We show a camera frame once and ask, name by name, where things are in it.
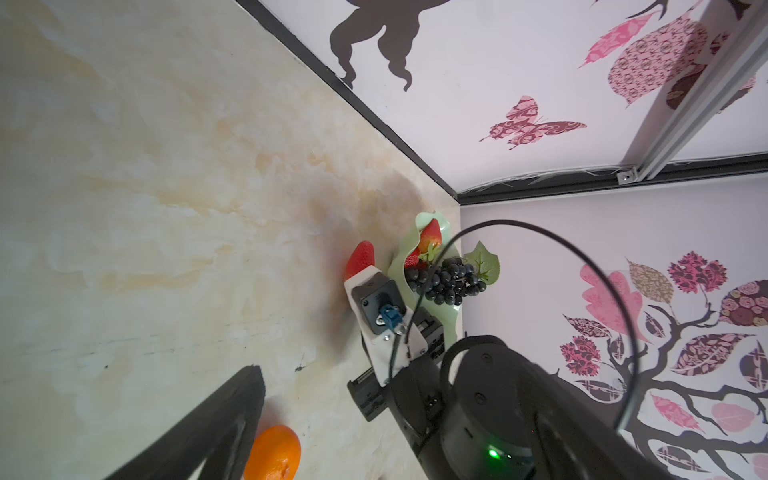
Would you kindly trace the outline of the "light green wavy fruit bowl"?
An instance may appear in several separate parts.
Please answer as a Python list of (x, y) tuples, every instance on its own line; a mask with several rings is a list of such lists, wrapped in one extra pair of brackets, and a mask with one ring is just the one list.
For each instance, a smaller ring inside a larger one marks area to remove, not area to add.
[[(406, 258), (413, 253), (414, 250), (417, 249), (417, 247), (420, 244), (421, 241), (421, 233), (422, 231), (432, 222), (432, 220), (436, 220), (440, 234), (442, 239), (442, 245), (436, 247), (433, 249), (435, 253), (427, 253), (425, 254), (425, 258), (422, 260), (425, 265), (428, 266), (427, 272), (432, 273), (435, 268), (438, 270), (441, 269), (440, 266), (435, 267), (433, 265), (434, 260), (438, 260), (438, 253), (441, 253), (443, 247), (447, 247), (448, 240), (451, 240), (453, 238), (454, 232), (452, 231), (452, 227), (450, 225), (450, 222), (448, 219), (440, 212), (433, 211), (433, 212), (421, 212), (416, 215), (413, 222), (409, 225), (409, 230), (407, 230), (406, 234), (402, 237), (402, 240), (399, 243), (399, 246), (396, 247), (395, 253), (393, 255), (392, 261), (390, 262), (390, 265), (385, 268), (384, 273), (391, 279), (394, 280), (396, 283), (396, 286), (398, 287), (398, 290), (406, 304), (409, 308), (417, 308), (417, 303), (419, 301), (419, 294), (424, 293), (419, 290), (413, 290), (409, 283), (417, 283), (418, 280), (409, 280), (409, 277), (405, 275), (406, 270)], [(460, 252), (458, 250), (458, 247), (454, 244), (448, 248), (447, 252), (445, 252), (444, 256), (448, 257), (458, 257), (460, 256)], [(440, 319), (455, 319), (456, 316), (459, 314), (461, 306), (456, 305), (448, 305), (448, 304), (440, 304), (437, 305), (431, 300), (427, 300), (426, 298), (421, 300), (421, 303), (419, 304), (420, 307), (425, 308), (428, 312), (430, 312), (435, 317), (438, 317)]]

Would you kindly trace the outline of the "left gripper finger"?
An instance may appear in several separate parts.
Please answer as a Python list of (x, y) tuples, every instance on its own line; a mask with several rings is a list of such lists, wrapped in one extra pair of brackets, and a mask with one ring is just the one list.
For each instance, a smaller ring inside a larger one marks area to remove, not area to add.
[(265, 403), (261, 368), (240, 369), (111, 479), (240, 479)]

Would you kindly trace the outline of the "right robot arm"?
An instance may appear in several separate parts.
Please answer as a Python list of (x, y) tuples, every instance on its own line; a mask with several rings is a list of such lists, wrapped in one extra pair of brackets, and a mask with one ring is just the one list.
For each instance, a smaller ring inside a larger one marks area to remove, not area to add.
[(417, 355), (347, 384), (367, 421), (389, 411), (430, 479), (666, 479), (554, 378), (494, 336), (451, 348), (415, 315)]

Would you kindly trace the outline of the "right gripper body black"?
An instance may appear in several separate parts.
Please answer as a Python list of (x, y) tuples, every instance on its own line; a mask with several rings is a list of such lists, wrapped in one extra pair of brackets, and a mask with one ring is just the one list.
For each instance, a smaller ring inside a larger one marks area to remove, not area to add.
[(370, 368), (349, 381), (347, 389), (366, 421), (388, 411), (408, 443), (424, 444), (437, 432), (444, 410), (439, 387), (444, 335), (441, 323), (424, 308), (417, 310), (412, 332), (420, 333), (426, 345), (412, 350), (407, 365), (384, 370), (392, 376), (383, 382)]

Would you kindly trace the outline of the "orange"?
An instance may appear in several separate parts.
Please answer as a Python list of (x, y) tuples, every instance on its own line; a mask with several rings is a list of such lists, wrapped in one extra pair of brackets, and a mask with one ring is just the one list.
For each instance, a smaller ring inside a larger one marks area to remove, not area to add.
[(254, 441), (243, 478), (245, 480), (291, 480), (301, 460), (297, 434), (285, 425), (262, 432)]

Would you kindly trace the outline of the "strawberry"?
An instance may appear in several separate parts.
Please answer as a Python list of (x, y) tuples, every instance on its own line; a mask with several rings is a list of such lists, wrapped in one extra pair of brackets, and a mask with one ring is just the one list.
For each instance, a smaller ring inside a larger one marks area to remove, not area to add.
[(420, 264), (420, 251), (418, 249), (413, 250), (404, 261), (404, 268), (417, 268)]
[(426, 255), (442, 246), (442, 232), (437, 219), (432, 219), (421, 231), (418, 251), (420, 255)]
[(375, 265), (375, 250), (370, 241), (360, 242), (350, 255), (344, 270), (344, 280), (351, 279), (369, 266)]

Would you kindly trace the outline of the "dark fake grape bunch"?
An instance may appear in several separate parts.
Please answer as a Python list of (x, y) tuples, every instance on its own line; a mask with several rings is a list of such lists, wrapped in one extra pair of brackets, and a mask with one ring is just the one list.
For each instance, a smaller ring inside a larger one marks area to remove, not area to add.
[(420, 255), (417, 268), (405, 270), (413, 290), (419, 290), (427, 300), (435, 304), (461, 306), (466, 297), (477, 296), (496, 283), (500, 276), (501, 265), (497, 255), (489, 252), (482, 242), (478, 242), (469, 254), (458, 257), (444, 256), (433, 261), (441, 269), (427, 272), (428, 266), (422, 262), (426, 255)]

